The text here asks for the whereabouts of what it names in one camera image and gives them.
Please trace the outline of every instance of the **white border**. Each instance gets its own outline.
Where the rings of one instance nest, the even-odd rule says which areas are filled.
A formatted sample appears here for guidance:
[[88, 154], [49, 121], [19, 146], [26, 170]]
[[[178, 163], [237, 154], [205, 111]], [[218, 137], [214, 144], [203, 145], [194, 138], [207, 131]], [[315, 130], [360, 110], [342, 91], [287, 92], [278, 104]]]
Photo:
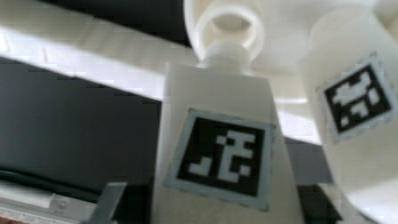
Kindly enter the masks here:
[[[223, 190], [221, 188], [210, 187], [203, 184], [198, 184], [191, 181], [186, 181], [178, 179], [178, 170], [184, 162], [184, 155], [186, 155], [186, 149], [191, 139], [191, 133], [194, 129], [194, 124], [198, 118], [212, 119], [219, 122], [226, 122], [230, 124], [258, 128], [266, 130], [266, 136], [264, 136], [264, 158], [262, 158], [262, 170], [260, 170], [260, 186], [258, 186], [258, 196], [248, 196], [237, 192], [232, 192], [228, 190]], [[191, 193], [196, 193], [207, 197], [218, 198], [225, 201], [230, 201], [234, 203], [239, 203], [244, 206], [250, 206], [264, 211], [269, 210], [269, 186], [271, 186], [271, 155], [273, 155], [273, 148], [274, 148], [274, 129], [276, 126], [273, 124], [258, 123], [253, 121], [248, 121], [239, 118], [232, 118], [226, 115], [214, 114], [205, 111], [198, 111], [191, 109], [189, 111], [189, 118], [186, 122], [186, 129], [184, 134], [180, 138], [180, 144], [177, 149], [177, 156], [171, 163], [171, 170], [170, 170], [170, 176], [166, 180], [166, 186], [178, 188], [184, 191], [189, 191]]]
[[[335, 123], [335, 117], [333, 117], [333, 113], [331, 113], [328, 98], [326, 98], [326, 90], [331, 88], [331, 86], [337, 85], [337, 83], [345, 78], [349, 78], [349, 76], [353, 76], [353, 74], [369, 65], [372, 66], [374, 71], [376, 71], [376, 78], [377, 78], [377, 81], [379, 81], [379, 84], [381, 84], [381, 87], [383, 87], [383, 90], [385, 90], [386, 98], [388, 98], [388, 101], [390, 101], [390, 104], [392, 104], [392, 111], [388, 111], [377, 117], [374, 117], [349, 131], [340, 133], [338, 132], [337, 123]], [[324, 107], [324, 112], [328, 113], [328, 129], [331, 130], [335, 143], [340, 143], [344, 140], [347, 140], [353, 137], [356, 137], [363, 132], [367, 132], [367, 130], [370, 128], [376, 128], [379, 125], [383, 125], [393, 119], [393, 117], [397, 117], [397, 115], [398, 115], [398, 101], [397, 101], [397, 93], [395, 93], [393, 89], [395, 88], [392, 86], [392, 82], [388, 81], [388, 76], [386, 76], [386, 72], [385, 72], [379, 56], [377, 56], [377, 53], [372, 53], [370, 57], [356, 64], [354, 68], [349, 69], [342, 73], [340, 77], [335, 80], [331, 80], [328, 82], [328, 84], [324, 84], [324, 86], [321, 86], [321, 88], [317, 90], [317, 94], [319, 94], [321, 101], [322, 101], [321, 103], [322, 103], [322, 107]]]

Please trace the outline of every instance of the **black square pattern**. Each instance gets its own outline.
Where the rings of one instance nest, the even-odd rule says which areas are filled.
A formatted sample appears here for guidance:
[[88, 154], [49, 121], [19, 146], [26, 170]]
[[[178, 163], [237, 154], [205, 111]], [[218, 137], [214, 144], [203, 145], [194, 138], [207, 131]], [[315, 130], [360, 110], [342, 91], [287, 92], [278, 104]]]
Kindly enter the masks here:
[[372, 58], [322, 91], [338, 135], [356, 132], [360, 127], [369, 128], [376, 118], [392, 113], [393, 94], [388, 89], [383, 70]]
[[266, 130], [198, 118], [178, 178], [258, 195]]
[[274, 125], [191, 110], [170, 186], [267, 209]]

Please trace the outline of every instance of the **metal bracket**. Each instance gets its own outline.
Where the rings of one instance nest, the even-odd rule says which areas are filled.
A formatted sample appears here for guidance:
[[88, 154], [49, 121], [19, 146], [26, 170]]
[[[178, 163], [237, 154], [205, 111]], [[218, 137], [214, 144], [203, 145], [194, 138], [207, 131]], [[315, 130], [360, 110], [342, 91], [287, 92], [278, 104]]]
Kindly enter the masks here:
[[82, 224], [114, 224], [114, 215], [118, 211], [118, 206], [122, 203], [123, 193], [127, 190], [129, 183], [109, 183], [102, 197], [98, 200], [98, 207], [91, 215], [91, 219]]

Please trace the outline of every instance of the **white surface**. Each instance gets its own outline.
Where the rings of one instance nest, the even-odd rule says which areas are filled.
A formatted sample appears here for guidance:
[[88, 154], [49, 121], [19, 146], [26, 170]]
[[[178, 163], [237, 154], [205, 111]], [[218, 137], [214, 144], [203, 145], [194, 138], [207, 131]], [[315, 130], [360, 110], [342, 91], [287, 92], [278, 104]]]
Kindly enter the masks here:
[[385, 79], [398, 94], [398, 44], [367, 10], [354, 8], [340, 10], [322, 19], [322, 24], [315, 30], [322, 32], [322, 36], [317, 38], [313, 50], [301, 60], [299, 67], [335, 181], [361, 212], [381, 223], [395, 224], [398, 223], [398, 119], [393, 117], [376, 127], [365, 125], [361, 132], [337, 142], [333, 119], [328, 116], [317, 88], [337, 79], [342, 72], [356, 68], [360, 62], [377, 52]]
[[0, 199], [51, 208], [54, 193], [0, 181]]
[[191, 108], [267, 124], [280, 123], [269, 82], [221, 70], [173, 66], [157, 159], [155, 224], [303, 223], [303, 211], [281, 130], [276, 129], [269, 205], [262, 211], [164, 186]]

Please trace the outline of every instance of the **white cylinder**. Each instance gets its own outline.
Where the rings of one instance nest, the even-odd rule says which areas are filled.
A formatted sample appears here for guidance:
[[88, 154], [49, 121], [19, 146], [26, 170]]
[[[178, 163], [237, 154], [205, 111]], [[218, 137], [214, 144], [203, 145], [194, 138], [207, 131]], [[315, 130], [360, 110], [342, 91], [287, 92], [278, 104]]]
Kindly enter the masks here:
[[398, 45], [363, 8], [321, 19], [299, 62], [328, 161], [360, 211], [398, 223]]

